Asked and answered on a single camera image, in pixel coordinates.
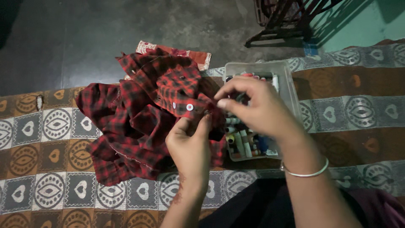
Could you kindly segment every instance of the white button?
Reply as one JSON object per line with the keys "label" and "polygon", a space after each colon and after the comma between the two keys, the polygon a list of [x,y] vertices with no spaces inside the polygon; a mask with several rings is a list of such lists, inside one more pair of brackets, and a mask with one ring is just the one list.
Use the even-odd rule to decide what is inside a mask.
{"label": "white button", "polygon": [[187,105],[187,110],[191,111],[191,110],[193,110],[193,108],[194,108],[194,107],[193,107],[192,104],[188,104],[188,105]]}

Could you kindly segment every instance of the hand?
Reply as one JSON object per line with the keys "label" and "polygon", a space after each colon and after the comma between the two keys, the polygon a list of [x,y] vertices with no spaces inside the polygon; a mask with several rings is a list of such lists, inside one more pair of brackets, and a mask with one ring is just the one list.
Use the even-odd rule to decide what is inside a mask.
{"label": "hand", "polygon": [[167,135],[166,145],[179,171],[182,187],[207,188],[211,159],[208,141],[211,115],[204,116],[195,133],[189,136],[191,128],[191,120],[186,117],[181,118]]}
{"label": "hand", "polygon": [[[245,92],[250,106],[225,99],[234,91]],[[303,132],[275,89],[268,83],[252,77],[234,76],[215,95],[217,106],[235,114],[252,130],[282,140],[291,133]]]}

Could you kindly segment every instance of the patterned cloth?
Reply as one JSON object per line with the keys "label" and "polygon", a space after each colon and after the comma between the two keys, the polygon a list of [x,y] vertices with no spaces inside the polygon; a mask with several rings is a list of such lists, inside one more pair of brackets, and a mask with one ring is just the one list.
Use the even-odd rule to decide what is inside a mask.
{"label": "patterned cloth", "polygon": [[200,71],[207,70],[208,66],[209,66],[209,62],[211,60],[211,53],[179,50],[177,48],[151,44],[151,43],[144,42],[144,41],[139,42],[138,47],[136,48],[135,52],[140,53],[140,54],[145,54],[150,50],[155,50],[156,48],[160,48],[160,49],[168,52],[172,56],[189,57],[190,59],[194,60],[197,63],[198,69]]}
{"label": "patterned cloth", "polygon": [[[382,189],[403,205],[404,56],[405,44],[396,42],[288,60],[303,125],[329,158],[336,184]],[[203,71],[200,82],[219,87],[223,74],[223,67]],[[85,148],[102,134],[77,108],[75,97],[83,89],[0,97],[0,227],[161,225],[178,189],[177,173],[167,170],[156,181],[133,178],[114,186],[99,184]],[[45,101],[39,112],[36,95]],[[367,98],[369,109],[353,97]],[[355,106],[346,109],[349,100]],[[58,135],[51,117],[60,113],[65,118],[57,123],[68,128]],[[366,124],[352,122],[354,114],[367,117]],[[200,218],[256,179],[283,178],[278,167],[273,159],[232,162],[226,157],[222,168],[210,171]]]}
{"label": "patterned cloth", "polygon": [[211,133],[217,133],[210,134],[211,164],[222,165],[225,135],[218,129],[224,116],[211,102],[216,91],[200,86],[197,64],[160,48],[117,60],[132,80],[119,86],[92,83],[76,98],[103,133],[87,147],[97,181],[112,186],[133,177],[156,180],[170,156],[165,138],[173,125],[181,117],[199,120],[205,111],[212,114]]}

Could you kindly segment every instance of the henna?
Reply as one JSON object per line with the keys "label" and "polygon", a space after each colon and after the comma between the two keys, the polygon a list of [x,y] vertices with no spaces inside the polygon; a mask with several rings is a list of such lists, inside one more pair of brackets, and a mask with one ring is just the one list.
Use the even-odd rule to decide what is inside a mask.
{"label": "henna", "polygon": [[185,176],[179,172],[179,190],[177,191],[177,194],[173,198],[172,203],[174,204],[179,204],[181,200],[181,190],[183,189],[183,182],[185,181]]}

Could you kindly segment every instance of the green wall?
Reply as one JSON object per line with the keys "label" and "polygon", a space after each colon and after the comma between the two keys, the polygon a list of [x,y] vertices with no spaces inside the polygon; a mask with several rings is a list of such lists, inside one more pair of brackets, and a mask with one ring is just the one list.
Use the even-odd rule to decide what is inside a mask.
{"label": "green wall", "polygon": [[343,0],[310,23],[320,52],[405,38],[405,0]]}

